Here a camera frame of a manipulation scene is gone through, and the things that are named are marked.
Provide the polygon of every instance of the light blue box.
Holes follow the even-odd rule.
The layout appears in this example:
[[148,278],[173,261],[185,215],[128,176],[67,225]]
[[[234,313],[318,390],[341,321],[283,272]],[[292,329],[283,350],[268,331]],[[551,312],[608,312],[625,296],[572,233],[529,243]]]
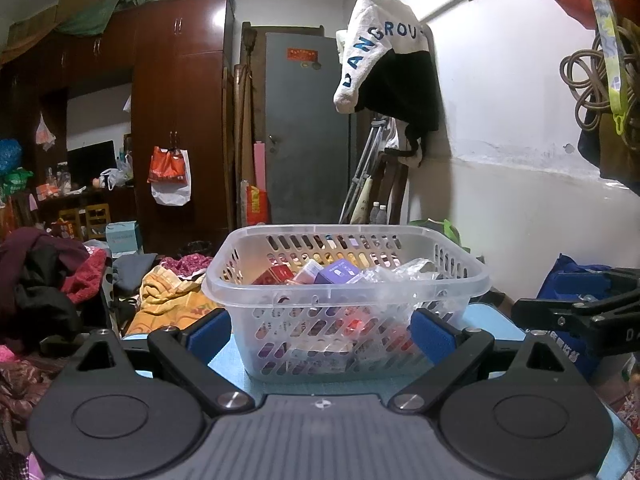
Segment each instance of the light blue box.
[[104,233],[111,253],[134,253],[142,247],[142,235],[138,222],[114,222],[108,224]]

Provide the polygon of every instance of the wooden wardrobe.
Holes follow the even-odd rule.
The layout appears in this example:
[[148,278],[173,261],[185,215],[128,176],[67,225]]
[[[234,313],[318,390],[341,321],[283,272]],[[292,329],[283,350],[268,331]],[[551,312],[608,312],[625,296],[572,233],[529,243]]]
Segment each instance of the wooden wardrobe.
[[[219,246],[234,228],[229,0],[162,0],[114,13],[101,36],[52,32],[0,70],[0,136],[17,139],[30,187],[66,160],[69,98],[132,82],[134,193],[145,252],[175,254],[184,244]],[[56,136],[48,152],[34,143],[43,113]],[[146,182],[154,146],[170,132],[188,150],[191,201],[157,204]]]

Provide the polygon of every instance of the blue bag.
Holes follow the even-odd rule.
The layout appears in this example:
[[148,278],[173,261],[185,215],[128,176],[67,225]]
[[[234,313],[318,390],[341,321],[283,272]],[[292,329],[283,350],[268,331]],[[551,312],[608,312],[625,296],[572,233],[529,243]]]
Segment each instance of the blue bag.
[[[577,301],[579,296],[591,294],[597,300],[608,298],[607,290],[611,283],[609,278],[598,274],[598,270],[609,270],[605,265],[580,266],[571,258],[560,254],[553,268],[546,276],[542,288],[538,293],[540,300],[564,300]],[[594,373],[600,360],[586,354],[586,345],[583,340],[569,335],[568,332],[551,332],[558,346],[575,363],[575,367],[589,379]]]
[[15,139],[0,140],[0,175],[11,173],[22,162],[22,148]]

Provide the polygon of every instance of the plastic basket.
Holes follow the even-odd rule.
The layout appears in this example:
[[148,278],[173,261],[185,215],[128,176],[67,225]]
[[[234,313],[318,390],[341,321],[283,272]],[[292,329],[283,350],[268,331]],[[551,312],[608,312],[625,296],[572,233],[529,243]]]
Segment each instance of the plastic basket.
[[[295,272],[309,258],[346,258],[361,269],[433,260],[444,280],[351,285],[251,285],[269,266]],[[249,375],[263,381],[330,381],[414,373],[428,362],[408,333],[425,306],[455,322],[490,285],[486,267],[443,235],[416,226],[282,225],[232,232],[203,291],[231,315]]]

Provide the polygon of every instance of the white wall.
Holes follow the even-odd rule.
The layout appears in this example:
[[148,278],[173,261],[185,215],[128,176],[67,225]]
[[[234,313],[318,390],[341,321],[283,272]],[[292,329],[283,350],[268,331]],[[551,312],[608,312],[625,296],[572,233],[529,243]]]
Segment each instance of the white wall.
[[553,0],[465,2],[429,26],[444,118],[410,173],[406,219],[452,220],[513,298],[535,296],[560,252],[640,266],[640,198],[564,149],[580,128],[559,63],[593,31]]
[[113,140],[117,157],[123,136],[131,132],[131,115],[122,108],[131,94],[131,85],[115,86],[92,94],[69,99],[66,106],[66,148]]
[[346,26],[343,12],[342,0],[236,0],[234,63],[240,59],[242,22],[251,22],[257,27],[323,25],[324,35],[335,38],[335,31]]

